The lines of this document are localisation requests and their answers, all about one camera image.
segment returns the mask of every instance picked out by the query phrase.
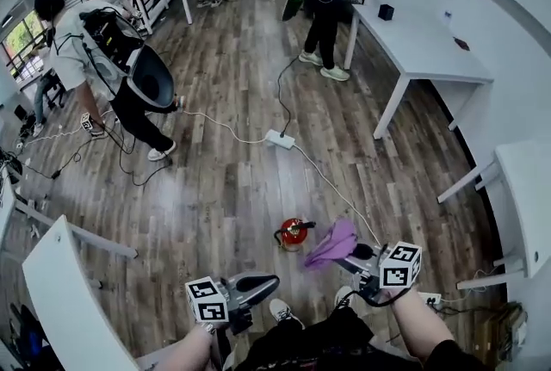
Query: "wooden floor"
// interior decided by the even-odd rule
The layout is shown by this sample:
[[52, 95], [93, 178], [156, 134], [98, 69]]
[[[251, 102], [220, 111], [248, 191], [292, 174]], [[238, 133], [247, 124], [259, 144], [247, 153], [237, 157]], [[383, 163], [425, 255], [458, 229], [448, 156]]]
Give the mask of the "wooden floor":
[[[150, 40], [170, 65], [177, 92], [188, 97], [190, 110], [231, 125], [241, 139], [282, 130], [286, 116], [277, 101], [276, 79], [300, 52], [310, 22], [302, 14], [281, 22], [284, 0], [230, 0], [217, 9], [195, 9], [191, 1], [193, 25], [186, 22], [180, 0], [174, 0]], [[345, 25], [339, 28], [335, 57], [340, 64], [348, 32]], [[351, 74], [349, 82], [337, 83], [296, 61], [282, 79], [282, 98], [293, 113], [288, 134], [365, 213], [383, 243], [402, 239], [424, 247], [421, 291], [458, 299], [464, 296], [455, 290], [458, 280], [472, 278], [477, 269], [489, 271], [492, 245], [474, 189], [462, 190], [444, 205], [436, 201], [469, 171], [467, 160], [436, 100], [416, 82], [388, 133], [373, 140], [398, 72], [364, 28]], [[42, 135], [58, 133], [59, 125], [74, 130], [80, 114], [71, 96], [65, 109], [49, 114]], [[287, 301], [306, 324], [325, 318], [334, 293], [350, 284], [351, 276], [336, 265], [307, 272], [304, 254], [339, 216], [350, 217], [362, 238], [373, 243], [361, 220], [296, 150], [241, 144], [202, 117], [154, 114], [152, 119], [178, 148], [174, 164], [144, 188], [134, 187], [119, 169], [119, 152], [109, 139], [83, 148], [81, 161], [71, 163], [55, 182], [29, 172], [22, 183], [22, 194], [38, 201], [48, 216], [64, 213], [69, 221], [139, 251], [137, 259], [126, 261], [82, 248], [87, 268], [104, 281], [98, 297], [123, 343], [140, 356], [183, 337], [190, 327], [184, 282], [247, 269], [278, 274], [281, 286], [274, 297]], [[87, 139], [80, 132], [43, 140], [30, 145], [22, 160], [31, 158], [35, 168], [51, 174]], [[147, 152], [146, 145], [137, 144], [132, 156], [123, 156], [137, 182], [162, 166], [149, 163]], [[272, 238], [292, 217], [318, 223], [299, 253], [280, 251]], [[19, 220], [6, 246], [24, 256], [35, 242]], [[0, 271], [0, 334], [6, 338], [8, 304], [30, 299], [16, 263], [3, 257]], [[452, 305], [469, 308], [496, 299], [492, 292], [472, 293]], [[274, 324], [267, 304], [254, 313], [252, 336]], [[397, 333], [388, 310], [356, 307], [383, 339]], [[447, 323], [460, 345], [472, 350], [474, 315]], [[240, 348], [246, 349], [250, 339], [242, 336]], [[393, 343], [401, 345], [401, 339]]]

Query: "black cable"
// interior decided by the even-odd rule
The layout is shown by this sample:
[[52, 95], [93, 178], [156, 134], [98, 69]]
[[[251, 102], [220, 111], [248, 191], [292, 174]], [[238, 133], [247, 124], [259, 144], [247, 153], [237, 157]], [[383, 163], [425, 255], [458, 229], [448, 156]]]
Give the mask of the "black cable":
[[285, 108], [285, 110], [287, 111], [287, 114], [289, 115], [289, 118], [287, 120], [287, 123], [285, 125], [285, 127], [283, 128], [283, 131], [282, 133], [280, 134], [280, 137], [283, 138], [285, 136], [285, 131], [287, 131], [287, 128], [289, 126], [289, 124], [291, 123], [291, 119], [293, 117], [293, 115], [291, 114], [291, 111], [289, 111], [289, 108], [287, 108], [285, 106], [285, 103], [283, 103], [282, 101], [282, 83], [281, 83], [281, 80], [282, 80], [282, 77], [283, 77], [283, 73], [295, 62], [296, 59], [298, 59], [299, 56], [295, 57], [293, 60], [291, 60], [291, 62], [289, 62], [289, 65], [287, 65], [285, 68], [283, 68], [283, 71], [279, 73], [279, 77], [277, 78], [277, 99], [279, 100], [279, 103]]

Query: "power strip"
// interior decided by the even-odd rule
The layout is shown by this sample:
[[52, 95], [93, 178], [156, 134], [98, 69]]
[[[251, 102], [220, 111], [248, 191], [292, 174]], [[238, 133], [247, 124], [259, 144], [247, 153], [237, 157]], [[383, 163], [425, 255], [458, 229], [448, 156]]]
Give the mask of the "power strip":
[[424, 301], [426, 305], [437, 306], [438, 304], [440, 304], [440, 301], [442, 300], [442, 295], [439, 293], [419, 292], [419, 296], [421, 296], [421, 299]]

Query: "fire extinguisher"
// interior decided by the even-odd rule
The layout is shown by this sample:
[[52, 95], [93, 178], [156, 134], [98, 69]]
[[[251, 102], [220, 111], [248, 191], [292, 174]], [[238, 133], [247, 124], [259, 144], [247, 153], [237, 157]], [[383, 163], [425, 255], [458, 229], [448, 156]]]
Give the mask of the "fire extinguisher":
[[298, 218], [291, 218], [282, 224], [282, 227], [274, 233], [275, 241], [286, 251], [298, 251], [306, 236], [308, 229], [313, 229], [316, 223], [313, 221], [303, 222]]

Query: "sneaker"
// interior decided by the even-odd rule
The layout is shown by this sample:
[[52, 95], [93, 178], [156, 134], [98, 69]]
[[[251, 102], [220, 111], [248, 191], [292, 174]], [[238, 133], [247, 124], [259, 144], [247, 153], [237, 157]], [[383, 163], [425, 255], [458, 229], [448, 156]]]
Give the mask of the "sneaker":
[[176, 111], [182, 113], [186, 108], [186, 98], [184, 96], [175, 96], [174, 104], [176, 105]]
[[336, 65], [330, 70], [323, 67], [320, 72], [323, 77], [332, 78], [333, 80], [337, 80], [337, 82], [344, 82], [350, 78], [350, 74], [348, 72], [341, 70]]
[[339, 288], [337, 294], [335, 294], [335, 308], [345, 308], [346, 306], [351, 306], [354, 294], [351, 294], [348, 298], [345, 298], [345, 296], [351, 292], [352, 287], [349, 287], [347, 285]]
[[44, 130], [44, 125], [42, 123], [35, 123], [33, 130], [33, 137], [38, 137], [40, 133]]
[[299, 55], [299, 61], [300, 62], [307, 62], [310, 64], [314, 64], [317, 66], [322, 66], [324, 64], [324, 61], [321, 59], [320, 56], [316, 53], [307, 53], [306, 51], [302, 50], [302, 53]]
[[300, 322], [302, 328], [304, 329], [304, 324], [297, 318], [294, 314], [291, 313], [291, 308], [283, 302], [281, 299], [273, 299], [269, 303], [269, 312], [272, 313], [272, 316], [279, 324], [283, 320], [294, 319]]
[[163, 152], [158, 151], [157, 149], [151, 149], [149, 153], [147, 154], [147, 159], [149, 161], [158, 161], [162, 160], [165, 157], [168, 157], [168, 155], [176, 149], [176, 141], [172, 142], [172, 146]]

